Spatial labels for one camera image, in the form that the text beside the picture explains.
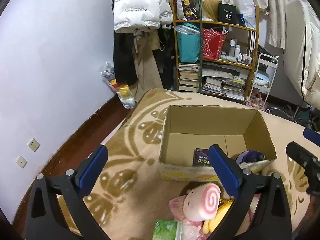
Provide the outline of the yellow round plush keychain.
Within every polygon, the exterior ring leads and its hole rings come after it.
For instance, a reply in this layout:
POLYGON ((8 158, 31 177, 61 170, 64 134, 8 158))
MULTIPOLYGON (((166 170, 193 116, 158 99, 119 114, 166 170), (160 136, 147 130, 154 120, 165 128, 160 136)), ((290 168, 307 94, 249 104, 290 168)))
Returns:
POLYGON ((206 220, 203 223, 202 226, 202 232, 207 235, 208 233, 214 232, 214 230, 217 228, 217 226, 220 224, 220 222, 225 217, 226 213, 228 212, 229 208, 233 204, 233 200, 224 200, 220 199, 220 205, 217 209, 217 213, 215 218, 211 220, 206 220))

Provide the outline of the pink swirl roll plush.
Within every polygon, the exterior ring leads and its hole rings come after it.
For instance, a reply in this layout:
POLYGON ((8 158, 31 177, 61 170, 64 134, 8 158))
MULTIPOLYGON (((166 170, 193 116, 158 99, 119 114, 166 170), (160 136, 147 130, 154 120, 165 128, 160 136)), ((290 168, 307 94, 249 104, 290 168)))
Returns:
POLYGON ((215 218, 220 202, 220 188, 208 183, 192 189, 183 204, 183 213, 187 220, 203 222, 215 218))

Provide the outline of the pink tissue pack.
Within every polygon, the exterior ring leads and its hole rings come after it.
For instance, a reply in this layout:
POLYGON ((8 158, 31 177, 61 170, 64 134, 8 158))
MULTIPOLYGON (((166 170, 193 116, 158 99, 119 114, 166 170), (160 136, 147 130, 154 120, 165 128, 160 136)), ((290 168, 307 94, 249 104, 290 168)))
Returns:
POLYGON ((169 209, 174 217, 174 220, 178 222, 180 228, 180 239, 207 239, 207 235, 202 231, 202 222, 189 221, 183 212, 183 204, 186 195, 174 198, 169 201, 169 209))

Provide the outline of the green tissue pack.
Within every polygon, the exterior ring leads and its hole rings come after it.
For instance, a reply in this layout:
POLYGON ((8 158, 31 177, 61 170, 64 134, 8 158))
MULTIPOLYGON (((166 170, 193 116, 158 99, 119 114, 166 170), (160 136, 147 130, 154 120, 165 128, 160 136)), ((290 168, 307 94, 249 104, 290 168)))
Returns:
POLYGON ((152 240, 181 240, 182 234, 182 222, 156 220, 152 240))

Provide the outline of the purple round plush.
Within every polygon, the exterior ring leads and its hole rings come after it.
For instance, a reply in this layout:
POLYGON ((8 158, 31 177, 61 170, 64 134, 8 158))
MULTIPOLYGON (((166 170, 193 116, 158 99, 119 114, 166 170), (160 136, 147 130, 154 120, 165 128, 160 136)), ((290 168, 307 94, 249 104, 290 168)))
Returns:
POLYGON ((237 164, 242 164, 242 163, 255 163, 258 161, 262 161, 265 159, 265 155, 262 154, 259 151, 255 150, 248 150, 240 153, 235 161, 237 164))

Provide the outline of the white rolling cart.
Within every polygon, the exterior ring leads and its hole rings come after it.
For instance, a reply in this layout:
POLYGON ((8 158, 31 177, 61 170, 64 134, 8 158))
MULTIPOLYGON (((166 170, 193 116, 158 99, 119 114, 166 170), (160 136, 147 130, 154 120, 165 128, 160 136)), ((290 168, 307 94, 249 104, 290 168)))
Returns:
POLYGON ((278 56, 261 53, 253 73, 251 90, 246 98, 246 105, 267 111, 267 100, 270 95, 278 68, 278 56))

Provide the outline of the beige patterned carpet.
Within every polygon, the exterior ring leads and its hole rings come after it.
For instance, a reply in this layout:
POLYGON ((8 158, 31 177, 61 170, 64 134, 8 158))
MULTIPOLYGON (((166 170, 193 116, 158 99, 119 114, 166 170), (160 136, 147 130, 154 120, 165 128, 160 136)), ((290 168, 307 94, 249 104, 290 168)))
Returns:
MULTIPOLYGON (((169 200, 189 189, 189 183, 163 180, 159 153, 167 109, 220 106, 239 108, 239 103, 199 93, 152 89, 145 93, 131 117, 107 142, 108 162, 85 204, 101 228, 112 239, 151 239, 155 221, 171 220, 169 200)), ((303 219, 310 198, 304 169, 285 152, 295 141, 314 155, 319 147, 303 137, 303 127, 283 118, 263 113, 277 158, 263 174, 278 172, 287 193, 292 226, 303 219)))

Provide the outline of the pile of books right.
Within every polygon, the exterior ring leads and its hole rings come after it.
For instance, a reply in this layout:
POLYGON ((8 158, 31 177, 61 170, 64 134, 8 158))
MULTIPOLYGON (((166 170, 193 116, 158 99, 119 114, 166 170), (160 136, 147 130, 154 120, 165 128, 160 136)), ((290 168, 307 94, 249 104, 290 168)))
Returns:
POLYGON ((248 76, 245 68, 208 62, 202 67, 201 92, 243 102, 248 76))

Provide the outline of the white softbox light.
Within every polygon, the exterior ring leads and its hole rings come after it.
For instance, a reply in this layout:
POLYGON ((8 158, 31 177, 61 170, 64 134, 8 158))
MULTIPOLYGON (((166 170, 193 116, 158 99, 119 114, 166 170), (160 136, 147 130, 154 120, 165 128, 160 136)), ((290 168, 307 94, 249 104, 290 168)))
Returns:
POLYGON ((319 109, 319 18, 308 2, 285 7, 284 71, 303 100, 319 109))

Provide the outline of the open cardboard box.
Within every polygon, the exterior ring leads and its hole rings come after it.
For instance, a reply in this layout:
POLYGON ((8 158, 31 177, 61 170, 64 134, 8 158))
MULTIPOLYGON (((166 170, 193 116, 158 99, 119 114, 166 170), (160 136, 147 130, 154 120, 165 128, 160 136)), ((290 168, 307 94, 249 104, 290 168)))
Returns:
POLYGON ((217 144, 235 159, 247 150, 259 151, 265 159, 242 163, 257 173, 276 160, 276 149, 263 115, 255 109, 222 106, 168 107, 159 154, 162 179, 174 181, 218 181, 212 166, 193 166, 196 148, 217 144))

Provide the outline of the wooden bookshelf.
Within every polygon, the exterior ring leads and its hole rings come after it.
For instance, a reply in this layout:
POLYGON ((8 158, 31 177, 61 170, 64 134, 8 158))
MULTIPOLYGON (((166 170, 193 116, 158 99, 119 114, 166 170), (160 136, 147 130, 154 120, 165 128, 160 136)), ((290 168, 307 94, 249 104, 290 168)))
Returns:
POLYGON ((258 58, 259 9, 251 27, 236 7, 214 3, 215 19, 204 17, 208 0, 171 0, 177 89, 245 103, 258 58))

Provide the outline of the stack of books left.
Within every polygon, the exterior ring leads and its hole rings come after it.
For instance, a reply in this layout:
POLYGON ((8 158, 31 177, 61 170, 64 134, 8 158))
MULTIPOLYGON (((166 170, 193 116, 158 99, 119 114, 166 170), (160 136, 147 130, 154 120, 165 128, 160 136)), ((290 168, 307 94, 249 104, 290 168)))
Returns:
POLYGON ((178 71, 178 90, 185 92, 199 91, 199 63, 179 63, 178 71))

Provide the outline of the red gift bag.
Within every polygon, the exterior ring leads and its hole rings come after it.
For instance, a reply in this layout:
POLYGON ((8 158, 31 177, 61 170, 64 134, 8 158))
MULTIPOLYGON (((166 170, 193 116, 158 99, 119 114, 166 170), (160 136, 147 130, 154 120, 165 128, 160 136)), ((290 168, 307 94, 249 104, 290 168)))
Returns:
POLYGON ((217 60, 226 40, 226 34, 213 29, 203 29, 203 58, 217 60))

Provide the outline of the black box number 40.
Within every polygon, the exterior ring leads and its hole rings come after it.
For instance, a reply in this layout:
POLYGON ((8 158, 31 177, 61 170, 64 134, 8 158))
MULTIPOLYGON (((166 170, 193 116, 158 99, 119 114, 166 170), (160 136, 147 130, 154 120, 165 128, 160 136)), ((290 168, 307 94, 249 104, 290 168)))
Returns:
POLYGON ((218 21, 228 24, 236 24, 236 6, 220 3, 218 5, 218 21))

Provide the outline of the plastic bag of snacks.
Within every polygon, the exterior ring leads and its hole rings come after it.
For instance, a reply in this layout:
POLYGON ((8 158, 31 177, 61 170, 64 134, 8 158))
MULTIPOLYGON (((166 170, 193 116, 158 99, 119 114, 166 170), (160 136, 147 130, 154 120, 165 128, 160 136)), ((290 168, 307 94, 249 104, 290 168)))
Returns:
POLYGON ((124 108, 133 109, 136 104, 135 98, 127 84, 116 81, 113 62, 106 61, 99 72, 104 78, 104 82, 117 94, 124 108))

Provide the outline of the teal bag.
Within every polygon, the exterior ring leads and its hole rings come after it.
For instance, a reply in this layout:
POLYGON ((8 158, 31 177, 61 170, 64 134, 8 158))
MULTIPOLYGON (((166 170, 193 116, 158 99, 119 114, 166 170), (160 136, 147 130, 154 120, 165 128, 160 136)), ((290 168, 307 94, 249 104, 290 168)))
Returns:
POLYGON ((200 58, 200 29, 191 23, 175 27, 179 59, 182 63, 195 63, 200 58))

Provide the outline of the blonde wig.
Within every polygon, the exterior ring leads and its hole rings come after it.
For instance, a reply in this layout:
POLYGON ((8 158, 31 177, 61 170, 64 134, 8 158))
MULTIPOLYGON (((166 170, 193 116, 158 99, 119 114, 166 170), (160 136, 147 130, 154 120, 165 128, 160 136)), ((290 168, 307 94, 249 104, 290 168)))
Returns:
POLYGON ((219 17, 220 0, 199 0, 201 2, 202 16, 217 22, 219 17))

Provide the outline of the black hanging garment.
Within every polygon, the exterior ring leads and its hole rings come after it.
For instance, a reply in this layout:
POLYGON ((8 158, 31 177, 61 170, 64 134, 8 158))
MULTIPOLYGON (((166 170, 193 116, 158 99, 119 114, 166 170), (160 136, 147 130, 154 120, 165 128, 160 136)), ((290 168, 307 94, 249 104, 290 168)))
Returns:
POLYGON ((134 85, 138 78, 136 75, 133 57, 133 34, 113 34, 113 64, 117 83, 134 85))

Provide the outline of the beige trench coat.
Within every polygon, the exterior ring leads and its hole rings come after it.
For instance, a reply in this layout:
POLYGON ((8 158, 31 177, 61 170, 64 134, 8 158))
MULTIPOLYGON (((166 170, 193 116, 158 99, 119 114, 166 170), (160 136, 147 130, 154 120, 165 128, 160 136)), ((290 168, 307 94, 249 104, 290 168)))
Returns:
POLYGON ((144 32, 133 39, 133 60, 137 81, 130 90, 138 102, 151 89, 163 88, 153 50, 160 50, 157 30, 144 32))

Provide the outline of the white puffer jacket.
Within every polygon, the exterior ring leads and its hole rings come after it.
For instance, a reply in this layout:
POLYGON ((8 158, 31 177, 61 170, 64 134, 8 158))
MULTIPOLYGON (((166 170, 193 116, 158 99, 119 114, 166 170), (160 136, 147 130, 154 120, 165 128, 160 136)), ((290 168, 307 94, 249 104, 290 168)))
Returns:
POLYGON ((173 22, 169 0, 114 0, 114 31, 129 34, 169 29, 173 22))

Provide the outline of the lower wall socket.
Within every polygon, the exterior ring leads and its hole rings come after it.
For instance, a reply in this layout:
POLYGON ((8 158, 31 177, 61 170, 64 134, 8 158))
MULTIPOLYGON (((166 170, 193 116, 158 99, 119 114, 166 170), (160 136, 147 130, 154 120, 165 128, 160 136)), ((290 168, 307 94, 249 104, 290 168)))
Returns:
POLYGON ((16 164, 20 167, 20 168, 24 168, 27 165, 27 161, 22 157, 22 156, 18 156, 16 159, 16 164))

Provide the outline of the wall socket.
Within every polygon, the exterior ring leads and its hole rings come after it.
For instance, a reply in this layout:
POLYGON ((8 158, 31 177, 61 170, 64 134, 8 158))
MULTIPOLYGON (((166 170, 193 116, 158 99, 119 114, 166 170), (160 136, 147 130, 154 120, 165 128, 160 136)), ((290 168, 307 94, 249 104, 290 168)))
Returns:
POLYGON ((33 151, 36 152, 39 147, 40 147, 40 143, 35 139, 32 138, 28 143, 27 146, 33 151))
POLYGON ((24 168, 27 165, 27 161, 22 157, 22 156, 18 156, 16 159, 16 164, 20 167, 20 168, 24 168))

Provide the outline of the upper wall socket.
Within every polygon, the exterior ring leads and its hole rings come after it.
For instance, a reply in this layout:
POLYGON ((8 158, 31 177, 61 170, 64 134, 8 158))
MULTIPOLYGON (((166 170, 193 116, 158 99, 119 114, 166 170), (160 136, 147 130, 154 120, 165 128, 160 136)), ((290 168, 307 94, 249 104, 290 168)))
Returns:
POLYGON ((32 138, 28 143, 27 146, 33 151, 36 152, 39 147, 40 147, 40 143, 35 139, 32 138))

